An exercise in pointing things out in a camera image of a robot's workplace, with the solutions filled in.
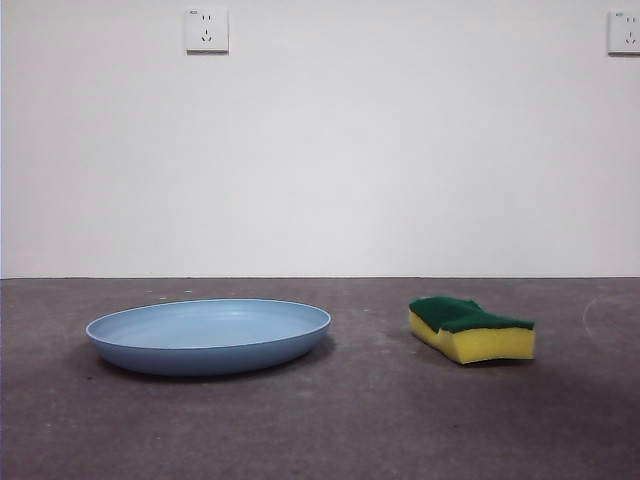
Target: gray floor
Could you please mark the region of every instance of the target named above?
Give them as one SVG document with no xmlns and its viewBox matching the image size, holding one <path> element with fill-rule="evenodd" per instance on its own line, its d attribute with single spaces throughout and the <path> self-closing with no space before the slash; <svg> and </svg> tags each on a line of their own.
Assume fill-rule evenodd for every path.
<svg viewBox="0 0 640 480">
<path fill-rule="evenodd" d="M 458 366 L 412 337 L 417 296 L 536 321 L 537 359 Z M 100 360 L 103 314 L 196 298 L 327 309 L 299 360 L 171 380 Z M 640 279 L 2 282 L 4 479 L 637 479 Z"/>
</svg>

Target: sponge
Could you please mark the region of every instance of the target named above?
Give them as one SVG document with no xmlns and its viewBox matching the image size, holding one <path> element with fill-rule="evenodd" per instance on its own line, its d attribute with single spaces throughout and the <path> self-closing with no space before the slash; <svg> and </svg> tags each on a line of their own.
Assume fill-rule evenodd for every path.
<svg viewBox="0 0 640 480">
<path fill-rule="evenodd" d="M 411 332 L 461 364 L 533 358 L 534 323 L 494 315 L 473 300 L 419 298 L 409 305 Z"/>
</svg>

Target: plate rim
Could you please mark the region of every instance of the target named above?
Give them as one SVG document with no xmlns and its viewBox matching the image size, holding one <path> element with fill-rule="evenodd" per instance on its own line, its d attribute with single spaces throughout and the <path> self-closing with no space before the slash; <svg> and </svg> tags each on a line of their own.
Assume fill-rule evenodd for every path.
<svg viewBox="0 0 640 480">
<path fill-rule="evenodd" d="M 312 310 L 317 310 L 318 312 L 320 312 L 324 317 L 325 317 L 325 321 L 322 323 L 322 325 L 320 325 L 319 327 L 314 328 L 313 330 L 310 330 L 309 332 L 305 332 L 302 333 L 300 335 L 293 335 L 293 336 L 289 336 L 289 337 L 285 337 L 285 338 L 277 338 L 275 340 L 266 340 L 266 341 L 262 341 L 262 342 L 251 342 L 251 343 L 239 343 L 236 345 L 211 345 L 208 347 L 176 347 L 176 348 L 166 348 L 166 347 L 141 347 L 139 345 L 124 345 L 122 343 L 115 343 L 115 342 L 110 342 L 107 340 L 103 340 L 97 336 L 95 336 L 93 333 L 91 333 L 89 331 L 89 329 L 96 323 L 98 322 L 102 322 L 104 321 L 106 318 L 109 317 L 113 317 L 115 315 L 120 315 L 122 313 L 127 313 L 127 312 L 132 312 L 132 311 L 137 311 L 137 310 L 144 310 L 147 308 L 157 308 L 157 307 L 162 307 L 165 305 L 176 305 L 176 304 L 184 304 L 184 303 L 209 303 L 209 302 L 225 302 L 225 301 L 232 301 L 232 302 L 246 302 L 246 301 L 250 301 L 250 302 L 265 302 L 265 303 L 284 303 L 287 305 L 296 305 L 299 307 L 304 307 L 304 308 L 310 308 Z M 251 347 L 251 346 L 256 346 L 256 345 L 266 345 L 269 343 L 276 343 L 276 342 L 283 342 L 283 341 L 290 341 L 293 339 L 298 339 L 298 338 L 303 338 L 309 335 L 314 335 L 317 334 L 318 332 L 322 331 L 323 329 L 327 328 L 330 324 L 331 324 L 332 318 L 331 318 L 331 314 L 329 312 L 327 312 L 326 310 L 320 308 L 320 307 L 316 307 L 315 305 L 309 305 L 306 303 L 300 303 L 300 302 L 290 302 L 287 300 L 276 300 L 276 299 L 270 299 L 270 298 L 202 298 L 202 299 L 195 299 L 195 300 L 178 300 L 175 302 L 165 302 L 165 303 L 154 303 L 152 305 L 143 305 L 140 307 L 134 307 L 134 308 L 127 308 L 125 310 L 119 310 L 117 312 L 112 312 L 112 313 L 108 313 L 107 315 L 103 315 L 101 317 L 96 318 L 95 320 L 91 321 L 84 329 L 85 334 L 87 335 L 87 337 L 89 337 L 89 339 L 91 339 L 93 342 L 97 342 L 97 343 L 103 343 L 106 345 L 111 345 L 114 347 L 120 347 L 120 348 L 135 348 L 138 350 L 162 350 L 162 351 L 170 351 L 170 352 L 176 352 L 176 351 L 184 351 L 184 350 L 212 350 L 212 349 L 226 349 L 226 348 L 240 348 L 240 347 Z"/>
</svg>

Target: blue plate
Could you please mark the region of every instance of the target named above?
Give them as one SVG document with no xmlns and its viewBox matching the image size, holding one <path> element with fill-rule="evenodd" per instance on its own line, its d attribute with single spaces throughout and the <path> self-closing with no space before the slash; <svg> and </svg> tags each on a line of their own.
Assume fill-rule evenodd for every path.
<svg viewBox="0 0 640 480">
<path fill-rule="evenodd" d="M 119 367 L 170 376 L 222 375 L 270 367 L 311 350 L 331 316 L 278 300 L 195 300 L 112 313 L 86 332 Z"/>
</svg>

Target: wall outlet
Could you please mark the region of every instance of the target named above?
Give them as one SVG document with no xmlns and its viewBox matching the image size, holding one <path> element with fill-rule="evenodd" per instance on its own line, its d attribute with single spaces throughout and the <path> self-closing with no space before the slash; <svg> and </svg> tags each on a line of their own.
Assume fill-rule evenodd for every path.
<svg viewBox="0 0 640 480">
<path fill-rule="evenodd" d="M 229 51 L 229 17 L 226 8 L 192 8 L 184 14 L 185 47 L 188 52 Z"/>
<path fill-rule="evenodd" d="M 609 12 L 609 53 L 640 54 L 640 11 Z"/>
</svg>

